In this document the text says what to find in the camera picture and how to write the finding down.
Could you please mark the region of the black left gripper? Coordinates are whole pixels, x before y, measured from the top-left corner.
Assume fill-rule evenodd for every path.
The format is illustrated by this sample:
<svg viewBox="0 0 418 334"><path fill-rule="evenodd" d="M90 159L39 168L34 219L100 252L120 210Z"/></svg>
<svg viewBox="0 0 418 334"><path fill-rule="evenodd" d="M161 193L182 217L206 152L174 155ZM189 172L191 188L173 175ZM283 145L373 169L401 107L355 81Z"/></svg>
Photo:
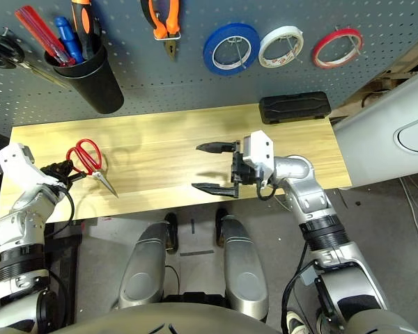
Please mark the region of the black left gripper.
<svg viewBox="0 0 418 334"><path fill-rule="evenodd" d="M40 170L44 174L55 178L58 182L69 181L71 184L88 176L86 173L75 173L74 175L68 177L68 171L72 171L73 168L74 164L72 160L67 159L61 163L53 163L46 167L42 167Z"/></svg>

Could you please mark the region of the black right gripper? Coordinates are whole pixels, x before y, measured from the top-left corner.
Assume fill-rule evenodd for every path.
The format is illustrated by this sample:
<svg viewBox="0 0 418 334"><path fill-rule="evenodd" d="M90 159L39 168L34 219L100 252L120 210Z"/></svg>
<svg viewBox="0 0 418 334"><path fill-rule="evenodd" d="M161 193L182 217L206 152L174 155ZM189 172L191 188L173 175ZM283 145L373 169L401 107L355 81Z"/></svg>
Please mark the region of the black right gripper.
<svg viewBox="0 0 418 334"><path fill-rule="evenodd" d="M240 151L240 141L234 142L210 142L196 146L197 150L221 154L223 152L232 152L233 160L231 164L231 182L233 186L223 187L214 183L192 183L195 189L209 193L214 196L224 196L230 198L239 198L240 185L257 186L259 184L256 171L243 161L243 153Z"/></svg>

